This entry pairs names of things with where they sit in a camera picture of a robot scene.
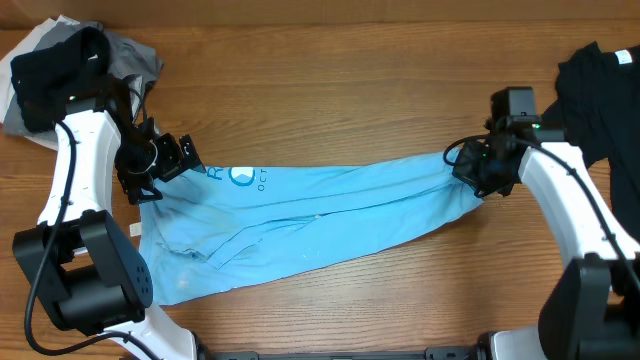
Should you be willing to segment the light blue t-shirt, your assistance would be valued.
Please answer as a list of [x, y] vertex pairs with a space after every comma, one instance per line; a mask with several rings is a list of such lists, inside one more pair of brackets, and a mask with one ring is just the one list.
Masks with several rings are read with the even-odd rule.
[[154, 300], [175, 305], [367, 256], [475, 210], [439, 153], [360, 166], [217, 167], [140, 208]]

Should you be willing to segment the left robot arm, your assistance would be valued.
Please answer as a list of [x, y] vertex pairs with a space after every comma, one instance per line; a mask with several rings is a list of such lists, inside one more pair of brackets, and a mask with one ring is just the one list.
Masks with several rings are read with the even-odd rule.
[[[121, 134], [106, 111], [67, 115], [58, 141], [49, 198], [35, 228], [18, 232], [13, 253], [31, 284], [24, 332], [46, 356], [60, 356], [110, 339], [137, 359], [209, 359], [191, 331], [153, 300], [146, 262], [111, 215], [112, 172]], [[86, 339], [61, 349], [40, 345], [32, 329], [41, 304], [61, 331]]]

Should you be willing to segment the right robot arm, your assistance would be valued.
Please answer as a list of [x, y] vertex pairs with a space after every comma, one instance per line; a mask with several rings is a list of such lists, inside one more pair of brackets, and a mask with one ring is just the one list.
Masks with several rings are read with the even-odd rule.
[[506, 141], [507, 162], [534, 196], [558, 244], [564, 271], [536, 324], [480, 337], [473, 359], [636, 359], [639, 244], [591, 180], [579, 147]]

